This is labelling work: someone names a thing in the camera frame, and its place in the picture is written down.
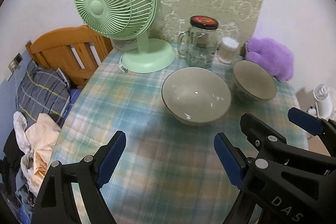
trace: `table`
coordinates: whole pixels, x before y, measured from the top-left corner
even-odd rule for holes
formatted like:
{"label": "table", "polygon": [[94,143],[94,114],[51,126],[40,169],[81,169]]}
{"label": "table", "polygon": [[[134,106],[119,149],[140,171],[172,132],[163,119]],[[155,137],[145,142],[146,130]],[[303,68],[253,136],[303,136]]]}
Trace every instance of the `table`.
{"label": "table", "polygon": [[[221,224],[238,190],[230,184],[213,140],[224,132],[246,156],[255,156],[257,150],[240,131],[240,117],[246,112],[283,134],[288,144],[308,147],[305,131],[287,119],[287,111],[298,107],[298,102],[286,83],[277,82],[278,94],[272,101],[247,105],[233,97],[222,119],[192,127],[177,121],[161,98],[165,78],[187,66],[182,57],[149,74],[120,71],[120,57],[113,50],[89,80],[50,160],[78,162],[108,143],[117,130],[125,132],[125,151],[110,182],[101,189],[118,224]],[[215,59],[211,70],[231,87],[232,65]],[[77,184],[73,190],[82,222],[89,223]]]}

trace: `fan base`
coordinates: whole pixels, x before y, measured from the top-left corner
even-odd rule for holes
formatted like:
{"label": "fan base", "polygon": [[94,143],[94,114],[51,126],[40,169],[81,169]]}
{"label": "fan base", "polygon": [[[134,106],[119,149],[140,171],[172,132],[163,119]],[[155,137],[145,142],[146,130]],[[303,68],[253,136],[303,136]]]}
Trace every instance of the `fan base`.
{"label": "fan base", "polygon": [[122,63],[129,71],[150,73],[168,67],[175,57],[175,50],[167,41],[150,38],[148,39],[148,51],[139,52],[138,49],[134,49],[125,52]]}

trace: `white wall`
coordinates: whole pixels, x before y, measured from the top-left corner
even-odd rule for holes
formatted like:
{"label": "white wall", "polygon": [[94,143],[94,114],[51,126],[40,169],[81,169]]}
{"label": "white wall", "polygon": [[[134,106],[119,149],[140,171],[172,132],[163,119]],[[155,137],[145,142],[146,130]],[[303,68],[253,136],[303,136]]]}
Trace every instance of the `white wall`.
{"label": "white wall", "polygon": [[[264,0],[255,36],[274,38],[294,52],[291,84],[297,92],[319,83],[336,88],[335,15],[335,0]],[[0,82],[26,41],[81,24],[73,0],[5,0],[0,7]]]}

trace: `electrical outlet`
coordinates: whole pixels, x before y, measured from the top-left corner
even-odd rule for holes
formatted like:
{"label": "electrical outlet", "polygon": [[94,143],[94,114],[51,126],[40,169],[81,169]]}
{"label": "electrical outlet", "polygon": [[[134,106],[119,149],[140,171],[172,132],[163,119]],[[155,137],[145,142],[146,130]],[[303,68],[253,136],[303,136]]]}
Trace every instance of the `electrical outlet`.
{"label": "electrical outlet", "polygon": [[10,69],[12,73],[14,73],[18,65],[19,65],[18,62],[14,59],[12,60],[12,62],[10,62],[10,64],[8,65],[8,68]]}
{"label": "electrical outlet", "polygon": [[19,63],[22,61],[22,56],[20,53],[16,55],[16,57],[12,60],[12,62],[9,63],[8,68],[12,73],[16,70],[18,67]]}

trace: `jar lid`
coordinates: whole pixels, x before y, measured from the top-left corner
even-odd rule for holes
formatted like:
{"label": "jar lid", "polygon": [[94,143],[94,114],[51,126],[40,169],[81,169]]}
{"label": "jar lid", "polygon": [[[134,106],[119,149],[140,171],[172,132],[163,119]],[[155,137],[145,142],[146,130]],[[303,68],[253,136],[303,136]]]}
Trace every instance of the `jar lid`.
{"label": "jar lid", "polygon": [[239,43],[231,37],[223,37],[221,44],[228,51],[236,51],[239,47]]}
{"label": "jar lid", "polygon": [[190,18],[190,24],[204,30],[216,30],[218,27],[217,20],[206,16],[192,16]]}

